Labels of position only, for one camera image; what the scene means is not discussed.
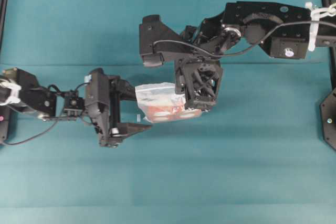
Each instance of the clear plastic bag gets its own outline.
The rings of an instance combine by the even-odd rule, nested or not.
[[[201,110],[186,110],[185,95],[175,94],[174,83],[145,84],[135,87],[138,107],[151,123],[196,118]]]

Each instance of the white zip tie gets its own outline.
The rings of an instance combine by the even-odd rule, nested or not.
[[[306,2],[306,8],[311,10],[310,17],[312,21],[319,21],[320,18],[327,16],[333,17],[336,15],[336,3],[329,7],[317,8],[313,6],[312,2]],[[309,44],[308,50],[313,52],[315,50],[316,37],[319,30],[319,24],[311,24],[309,29]]]

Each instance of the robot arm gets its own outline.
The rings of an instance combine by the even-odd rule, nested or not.
[[[41,87],[36,77],[21,69],[13,68],[0,77],[0,101],[2,106],[31,114],[44,121],[74,121],[88,117],[103,147],[117,147],[136,133],[149,129],[150,125],[122,123],[120,101],[136,101],[135,89],[120,76],[104,74],[101,68],[87,76],[85,99],[75,90],[60,91],[55,85]],[[57,98],[64,98],[60,116],[56,116]]]
[[[181,34],[162,23],[159,15],[150,15],[139,27],[140,56],[145,67],[174,61],[176,93],[185,93],[186,109],[207,111],[216,104],[223,75],[221,57],[241,55],[259,45],[272,58],[303,59],[308,48],[336,46],[335,6],[307,7],[227,3],[222,13],[204,19],[198,27],[186,26]],[[249,48],[225,54],[243,37]]]

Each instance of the cable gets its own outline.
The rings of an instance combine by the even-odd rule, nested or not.
[[[55,127],[55,125],[56,125],[58,122],[59,122],[58,119],[56,119],[56,121],[55,121],[55,122],[48,128],[48,129],[46,129],[45,131],[43,131],[43,132],[41,132],[41,133],[39,133],[39,134],[37,134],[37,135],[35,135],[35,136],[32,136],[32,137],[28,138],[28,139],[26,139],[26,140],[23,140],[23,141],[20,141],[20,142],[16,142],[16,143],[6,143],[5,141],[2,141],[2,142],[0,142],[0,144],[6,145],[6,146],[11,146],[11,145],[20,145],[20,144],[27,143],[27,142],[29,142],[29,141],[31,141],[31,140],[33,140],[33,139],[36,139],[36,138],[38,138],[38,137],[40,137],[40,136],[46,134],[47,132],[49,132],[52,128]]]
[[[260,40],[258,40],[256,43],[252,44],[251,46],[249,46],[248,48],[239,51],[239,52],[234,52],[232,54],[223,54],[223,55],[214,55],[211,52],[199,47],[199,46],[195,46],[193,44],[187,43],[187,42],[183,42],[183,41],[178,41],[178,40],[170,40],[170,39],[162,39],[162,40],[157,40],[153,42],[153,47],[158,44],[158,43],[162,43],[162,42],[172,42],[172,43],[177,43],[177,44],[182,44],[185,46],[189,46],[191,48],[197,49],[211,57],[214,57],[215,59],[219,59],[221,57],[229,57],[229,56],[237,56],[237,55],[242,55],[247,53],[248,51],[250,51],[252,48],[254,48],[256,45],[262,43],[263,41],[265,41],[272,33],[275,32],[275,30],[277,30],[280,27],[283,26],[294,26],[294,25],[306,25],[306,24],[320,24],[320,25],[325,25],[325,26],[330,26],[336,29],[336,25],[331,23],[331,22],[325,22],[325,21],[314,21],[314,20],[310,20],[310,21],[297,21],[297,22],[288,22],[288,23],[282,23],[279,24],[277,26],[275,26],[272,30],[270,30],[268,33],[266,33],[265,36],[263,36],[263,38],[261,38]]]
[[[78,86],[75,88],[75,91],[77,91],[80,87],[82,87],[83,85],[86,85],[86,84],[89,84],[89,82],[83,82],[82,84],[78,85]]]
[[[51,88],[55,89],[58,93],[62,93],[61,90],[54,84],[49,85],[47,89],[50,90]]]

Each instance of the teal surface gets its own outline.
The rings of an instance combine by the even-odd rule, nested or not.
[[[0,67],[63,90],[99,66],[133,85],[173,81],[171,65],[142,66],[141,18],[161,14],[181,31],[230,1],[8,0]],[[328,50],[285,61],[255,48],[222,62],[218,105],[201,118],[156,124],[116,150],[81,122],[0,148],[0,223],[336,223],[336,152],[318,110]],[[124,121],[138,113],[123,103]],[[46,127],[19,115],[10,140]]]

